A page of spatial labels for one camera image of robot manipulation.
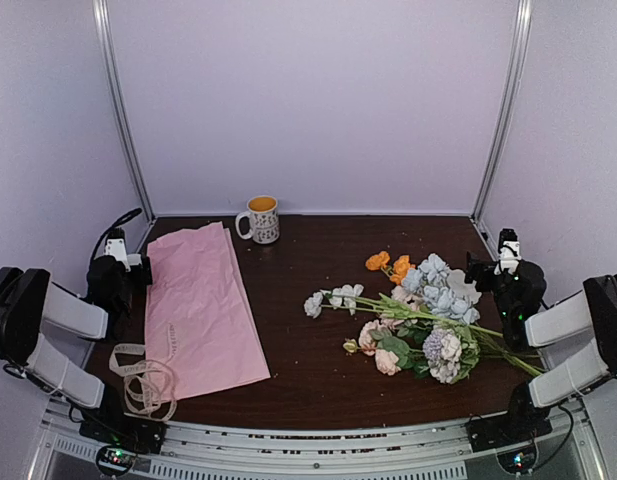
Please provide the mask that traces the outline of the blue fake hydrangea stem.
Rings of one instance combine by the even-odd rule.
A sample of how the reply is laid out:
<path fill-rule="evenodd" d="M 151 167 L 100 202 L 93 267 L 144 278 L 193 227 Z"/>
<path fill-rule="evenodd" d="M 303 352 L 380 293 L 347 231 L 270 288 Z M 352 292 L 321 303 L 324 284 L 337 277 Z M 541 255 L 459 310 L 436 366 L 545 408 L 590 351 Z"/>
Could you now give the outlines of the blue fake hydrangea stem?
<path fill-rule="evenodd" d="M 431 253 L 414 270 L 401 286 L 418 296 L 429 312 L 437 317 L 449 318 L 464 324 L 475 324 L 480 319 L 477 304 L 468 303 L 447 285 L 450 266 L 436 253 Z"/>

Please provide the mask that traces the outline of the pink wrapping paper sheet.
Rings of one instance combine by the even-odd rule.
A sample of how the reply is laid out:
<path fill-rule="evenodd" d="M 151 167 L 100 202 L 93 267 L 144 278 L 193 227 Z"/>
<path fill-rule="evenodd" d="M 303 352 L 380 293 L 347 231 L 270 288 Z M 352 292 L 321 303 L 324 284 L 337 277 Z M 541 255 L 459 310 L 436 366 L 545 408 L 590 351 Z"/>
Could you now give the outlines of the pink wrapping paper sheet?
<path fill-rule="evenodd" d="M 147 247 L 146 357 L 174 374 L 177 400 L 270 376 L 232 238 L 222 223 L 166 234 Z"/>

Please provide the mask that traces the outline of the orange fake flower stem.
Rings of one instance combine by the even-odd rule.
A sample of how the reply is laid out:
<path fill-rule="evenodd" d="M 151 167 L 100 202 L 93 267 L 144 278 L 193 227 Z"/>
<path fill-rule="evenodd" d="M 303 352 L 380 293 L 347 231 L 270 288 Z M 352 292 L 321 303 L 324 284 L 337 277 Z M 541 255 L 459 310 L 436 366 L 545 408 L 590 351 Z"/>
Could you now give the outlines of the orange fake flower stem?
<path fill-rule="evenodd" d="M 369 271 L 382 272 L 395 285 L 401 285 L 408 273 L 416 268 L 410 262 L 408 255 L 401 255 L 396 260 L 392 260 L 387 251 L 371 255 L 365 261 L 365 267 Z"/>

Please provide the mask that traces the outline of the white patterned mug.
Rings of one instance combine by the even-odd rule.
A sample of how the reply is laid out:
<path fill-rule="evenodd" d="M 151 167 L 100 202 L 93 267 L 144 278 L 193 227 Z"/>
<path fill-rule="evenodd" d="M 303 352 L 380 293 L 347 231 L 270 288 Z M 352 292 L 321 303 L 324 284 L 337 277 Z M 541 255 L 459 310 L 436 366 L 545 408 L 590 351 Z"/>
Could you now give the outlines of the white patterned mug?
<path fill-rule="evenodd" d="M 237 235 L 259 245 L 275 243 L 280 236 L 277 199 L 262 195 L 250 199 L 247 210 L 235 218 Z"/>

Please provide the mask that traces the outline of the white fake flower stem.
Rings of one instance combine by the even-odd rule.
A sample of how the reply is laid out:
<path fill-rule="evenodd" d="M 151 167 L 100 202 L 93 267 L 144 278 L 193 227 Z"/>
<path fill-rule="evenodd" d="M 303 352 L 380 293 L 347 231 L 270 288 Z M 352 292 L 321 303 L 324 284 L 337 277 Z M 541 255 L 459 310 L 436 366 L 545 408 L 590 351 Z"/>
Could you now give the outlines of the white fake flower stem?
<path fill-rule="evenodd" d="M 372 313 L 379 318 L 392 321 L 413 322 L 426 320 L 448 321 L 452 324 L 463 325 L 473 330 L 496 338 L 503 338 L 503 334 L 477 324 L 480 319 L 478 310 L 463 299 L 452 298 L 446 309 L 435 306 L 430 310 L 424 301 L 417 306 L 398 301 L 390 296 L 380 294 L 378 299 L 361 296 L 357 286 L 344 285 L 332 290 L 318 290 L 309 296 L 303 304 L 306 316 L 316 319 L 323 309 L 348 311 L 350 315 L 357 312 Z"/>

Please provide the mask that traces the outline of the purple fake flower bunch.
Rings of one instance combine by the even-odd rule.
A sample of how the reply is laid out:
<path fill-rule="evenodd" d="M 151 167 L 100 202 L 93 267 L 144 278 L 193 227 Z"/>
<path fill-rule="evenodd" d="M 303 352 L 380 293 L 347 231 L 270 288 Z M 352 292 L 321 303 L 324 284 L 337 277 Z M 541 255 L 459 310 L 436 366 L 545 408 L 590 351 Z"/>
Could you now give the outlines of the purple fake flower bunch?
<path fill-rule="evenodd" d="M 453 385 L 467 379 L 481 360 L 503 360 L 532 378 L 545 372 L 533 364 L 538 354 L 516 354 L 487 329 L 448 323 L 435 324 L 412 354 L 417 378 L 432 377 Z"/>

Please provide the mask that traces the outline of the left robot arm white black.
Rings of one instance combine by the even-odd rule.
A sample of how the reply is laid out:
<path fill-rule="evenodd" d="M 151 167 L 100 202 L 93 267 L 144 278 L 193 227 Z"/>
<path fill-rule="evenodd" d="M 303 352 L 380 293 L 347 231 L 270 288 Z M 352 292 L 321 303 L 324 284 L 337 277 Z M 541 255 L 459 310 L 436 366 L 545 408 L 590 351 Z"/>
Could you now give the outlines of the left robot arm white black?
<path fill-rule="evenodd" d="M 141 421 L 124 413 L 116 390 L 77 366 L 42 333 L 44 322 L 79 338 L 109 341 L 117 322 L 131 314 L 136 289 L 152 283 L 149 262 L 133 255 L 126 264 L 111 255 L 91 261 L 87 295 L 77 296 L 45 269 L 0 269 L 0 360 L 4 370 L 80 409 L 111 444 L 121 444 Z"/>

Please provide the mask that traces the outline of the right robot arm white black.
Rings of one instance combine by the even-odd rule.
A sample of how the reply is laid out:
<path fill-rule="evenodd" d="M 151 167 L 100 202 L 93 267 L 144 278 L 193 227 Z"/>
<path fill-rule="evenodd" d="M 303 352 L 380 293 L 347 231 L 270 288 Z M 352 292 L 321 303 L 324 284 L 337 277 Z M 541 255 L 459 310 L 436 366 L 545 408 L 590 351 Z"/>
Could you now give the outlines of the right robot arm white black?
<path fill-rule="evenodd" d="M 497 261 L 467 255 L 465 282 L 493 295 L 502 335 L 514 352 L 547 347 L 590 330 L 593 338 L 553 369 L 515 388 L 500 430 L 523 440 L 562 401 L 617 375 L 617 274 L 588 278 L 577 293 L 542 305 L 543 270 L 506 245 Z"/>

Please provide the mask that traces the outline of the white scalloped dish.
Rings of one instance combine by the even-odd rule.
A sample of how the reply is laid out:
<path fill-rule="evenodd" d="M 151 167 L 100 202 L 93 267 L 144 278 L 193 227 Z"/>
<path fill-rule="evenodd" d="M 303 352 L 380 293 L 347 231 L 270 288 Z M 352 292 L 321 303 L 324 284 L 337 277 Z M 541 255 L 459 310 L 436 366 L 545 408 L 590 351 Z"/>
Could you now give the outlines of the white scalloped dish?
<path fill-rule="evenodd" d="M 470 304 L 477 304 L 482 293 L 476 289 L 476 282 L 467 283 L 465 272 L 461 269 L 451 270 L 447 276 L 447 285 L 456 296 L 463 298 Z"/>

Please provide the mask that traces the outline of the beige printed ribbon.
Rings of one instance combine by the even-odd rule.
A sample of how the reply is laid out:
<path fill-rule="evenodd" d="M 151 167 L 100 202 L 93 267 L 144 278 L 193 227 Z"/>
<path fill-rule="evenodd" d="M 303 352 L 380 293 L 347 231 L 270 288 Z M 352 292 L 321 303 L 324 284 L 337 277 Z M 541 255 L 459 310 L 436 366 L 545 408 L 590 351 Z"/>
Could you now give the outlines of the beige printed ribbon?
<path fill-rule="evenodd" d="M 163 362 L 147 359 L 144 345 L 115 345 L 109 369 L 122 379 L 122 397 L 131 415 L 162 423 L 172 419 L 177 410 L 175 374 Z"/>

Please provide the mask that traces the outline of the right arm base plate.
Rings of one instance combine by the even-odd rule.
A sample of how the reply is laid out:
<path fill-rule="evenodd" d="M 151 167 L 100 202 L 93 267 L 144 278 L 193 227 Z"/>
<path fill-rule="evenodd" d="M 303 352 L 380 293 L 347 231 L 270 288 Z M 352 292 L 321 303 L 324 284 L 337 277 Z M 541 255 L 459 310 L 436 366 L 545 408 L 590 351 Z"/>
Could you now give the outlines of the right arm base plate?
<path fill-rule="evenodd" d="M 465 428 L 473 452 L 528 442 L 552 432 L 547 418 L 524 417 L 510 412 L 487 418 L 471 418 Z"/>

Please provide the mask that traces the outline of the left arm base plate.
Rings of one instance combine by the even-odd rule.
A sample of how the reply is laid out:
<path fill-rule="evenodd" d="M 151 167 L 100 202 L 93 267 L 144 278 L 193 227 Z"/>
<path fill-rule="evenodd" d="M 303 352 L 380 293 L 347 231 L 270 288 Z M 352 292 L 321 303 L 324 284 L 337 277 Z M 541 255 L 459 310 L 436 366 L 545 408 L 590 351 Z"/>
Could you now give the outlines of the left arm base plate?
<path fill-rule="evenodd" d="M 166 425 L 126 417 L 121 427 L 104 426 L 95 420 L 84 420 L 79 427 L 83 437 L 139 454 L 159 454 L 166 435 Z"/>

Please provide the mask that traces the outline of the aluminium front rail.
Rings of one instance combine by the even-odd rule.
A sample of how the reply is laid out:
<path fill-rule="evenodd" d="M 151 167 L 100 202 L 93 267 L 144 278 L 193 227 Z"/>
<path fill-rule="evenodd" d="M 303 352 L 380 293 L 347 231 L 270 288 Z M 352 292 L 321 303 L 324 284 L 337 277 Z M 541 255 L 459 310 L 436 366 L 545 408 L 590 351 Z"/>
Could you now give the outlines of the aluminium front rail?
<path fill-rule="evenodd" d="M 171 422 L 158 454 L 134 455 L 124 479 L 606 479 L 580 401 L 551 430 L 477 451 L 477 418 L 353 430 L 253 430 Z"/>

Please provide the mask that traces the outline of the right aluminium frame post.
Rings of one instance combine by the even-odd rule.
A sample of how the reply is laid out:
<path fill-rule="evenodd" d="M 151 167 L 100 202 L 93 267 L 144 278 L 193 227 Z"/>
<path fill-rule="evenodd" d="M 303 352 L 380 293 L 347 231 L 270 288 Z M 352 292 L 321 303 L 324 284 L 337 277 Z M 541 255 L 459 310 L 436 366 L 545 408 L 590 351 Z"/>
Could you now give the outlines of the right aluminium frame post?
<path fill-rule="evenodd" d="M 499 113 L 497 115 L 497 121 L 489 149 L 486 168 L 471 215 L 471 219 L 477 226 L 483 223 L 487 202 L 492 187 L 494 186 L 495 176 L 499 163 L 502 159 L 509 133 L 515 102 L 518 96 L 527 58 L 532 26 L 532 10 L 533 2 L 531 0 L 519 0 L 517 2 L 517 13 L 514 22 L 509 62 Z"/>

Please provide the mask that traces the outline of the aluminium frame post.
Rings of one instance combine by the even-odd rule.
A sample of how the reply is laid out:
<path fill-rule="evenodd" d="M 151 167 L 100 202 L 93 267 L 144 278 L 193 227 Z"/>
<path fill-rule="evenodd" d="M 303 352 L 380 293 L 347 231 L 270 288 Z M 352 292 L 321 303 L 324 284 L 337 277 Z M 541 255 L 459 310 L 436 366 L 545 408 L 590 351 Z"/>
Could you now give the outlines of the aluminium frame post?
<path fill-rule="evenodd" d="M 131 183 L 139 199 L 140 206 L 143 209 L 143 215 L 148 222 L 153 222 L 156 216 L 149 199 L 148 190 L 139 164 L 139 158 L 123 98 L 122 85 L 114 50 L 108 2 L 105 0 L 94 0 L 92 2 L 92 7 L 122 153 L 129 170 Z"/>
<path fill-rule="evenodd" d="M 527 58 L 532 26 L 532 10 L 533 2 L 531 0 L 519 0 L 517 2 L 517 13 L 514 22 L 509 62 L 499 113 L 497 115 L 497 121 L 489 149 L 486 168 L 471 215 L 471 219 L 477 226 L 483 223 L 487 202 L 492 187 L 494 186 L 495 176 L 499 163 L 502 159 L 509 133 L 515 102 L 518 96 Z"/>

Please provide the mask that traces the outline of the left aluminium frame post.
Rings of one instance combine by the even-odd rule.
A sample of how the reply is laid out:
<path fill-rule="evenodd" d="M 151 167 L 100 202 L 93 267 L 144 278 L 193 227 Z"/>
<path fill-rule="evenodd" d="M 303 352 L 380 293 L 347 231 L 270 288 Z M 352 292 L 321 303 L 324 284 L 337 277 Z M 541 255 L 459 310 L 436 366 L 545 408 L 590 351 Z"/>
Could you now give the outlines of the left aluminium frame post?
<path fill-rule="evenodd" d="M 108 2 L 105 0 L 94 0 L 92 2 L 92 7 L 122 153 L 129 170 L 131 183 L 139 199 L 140 206 L 143 209 L 143 215 L 148 222 L 153 222 L 156 216 L 149 199 L 148 190 L 139 164 L 139 158 L 123 98 L 122 85 L 114 50 Z"/>

